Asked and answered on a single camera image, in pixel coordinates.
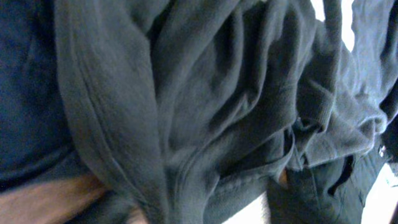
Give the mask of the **dark green Nike t-shirt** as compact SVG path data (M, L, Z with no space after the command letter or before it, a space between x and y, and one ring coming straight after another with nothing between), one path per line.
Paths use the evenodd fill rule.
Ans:
M58 84L89 169L150 223L359 223L397 116L397 2L55 1Z

